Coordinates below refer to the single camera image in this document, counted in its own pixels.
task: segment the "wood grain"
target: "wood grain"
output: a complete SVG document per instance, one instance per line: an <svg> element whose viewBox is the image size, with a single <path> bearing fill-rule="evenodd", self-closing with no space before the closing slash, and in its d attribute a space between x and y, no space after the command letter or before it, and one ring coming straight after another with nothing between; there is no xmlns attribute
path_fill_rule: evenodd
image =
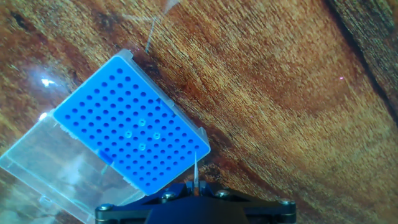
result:
<svg viewBox="0 0 398 224"><path fill-rule="evenodd" d="M398 128L328 5L181 1L164 14L166 5L4 2L0 151L129 48L207 130L212 152L200 162L203 179L293 198L299 223L396 222ZM157 18L148 54L146 17ZM44 88L43 76L58 86Z"/></svg>

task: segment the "blue pipette tip rack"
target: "blue pipette tip rack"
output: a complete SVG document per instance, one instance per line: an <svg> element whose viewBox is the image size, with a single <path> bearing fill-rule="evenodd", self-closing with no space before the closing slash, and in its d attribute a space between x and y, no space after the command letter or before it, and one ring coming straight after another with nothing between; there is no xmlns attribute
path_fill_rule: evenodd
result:
<svg viewBox="0 0 398 224"><path fill-rule="evenodd" d="M146 195L210 152L206 132L122 50L74 91L54 118Z"/></svg>

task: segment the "clear plastic lid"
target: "clear plastic lid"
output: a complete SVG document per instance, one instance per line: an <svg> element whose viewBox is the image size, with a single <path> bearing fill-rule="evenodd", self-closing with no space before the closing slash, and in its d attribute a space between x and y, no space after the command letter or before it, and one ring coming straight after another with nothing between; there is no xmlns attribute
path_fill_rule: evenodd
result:
<svg viewBox="0 0 398 224"><path fill-rule="evenodd" d="M41 194L40 205L54 203L83 223L94 223L95 208L102 203L124 205L144 196L65 132L52 111L0 157L0 167Z"/></svg>

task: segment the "screw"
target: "screw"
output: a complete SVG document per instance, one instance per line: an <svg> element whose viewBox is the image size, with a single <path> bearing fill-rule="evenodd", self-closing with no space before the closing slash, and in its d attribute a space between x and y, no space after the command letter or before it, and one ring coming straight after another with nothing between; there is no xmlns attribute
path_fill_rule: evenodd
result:
<svg viewBox="0 0 398 224"><path fill-rule="evenodd" d="M216 193L216 197L218 197L218 198L224 198L224 197L227 197L228 195L229 195L229 191L227 191L227 190L219 190Z"/></svg>
<svg viewBox="0 0 398 224"><path fill-rule="evenodd" d="M279 203L282 205L288 205L288 204L290 204L290 199L282 198L279 200Z"/></svg>
<svg viewBox="0 0 398 224"><path fill-rule="evenodd" d="M164 192L162 195L162 199L173 199L175 198L174 192Z"/></svg>
<svg viewBox="0 0 398 224"><path fill-rule="evenodd" d="M103 205L99 206L98 210L107 211L107 210L109 210L111 208L113 208L113 205L110 204L110 203L106 203L106 204L103 204Z"/></svg>

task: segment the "wooden table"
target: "wooden table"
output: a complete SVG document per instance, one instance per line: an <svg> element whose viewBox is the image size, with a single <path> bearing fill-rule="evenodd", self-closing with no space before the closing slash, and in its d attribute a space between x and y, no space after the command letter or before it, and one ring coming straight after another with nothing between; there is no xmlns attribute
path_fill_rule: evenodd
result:
<svg viewBox="0 0 398 224"><path fill-rule="evenodd" d="M44 111L129 48L206 129L212 152L200 162L202 179L268 200L292 198L299 223L396 223L396 114L329 4L0 4L2 153ZM44 88L43 76L59 86ZM16 180L6 172L0 177L7 195ZM21 200L28 197L19 193ZM78 223L67 213L57 220Z"/></svg>

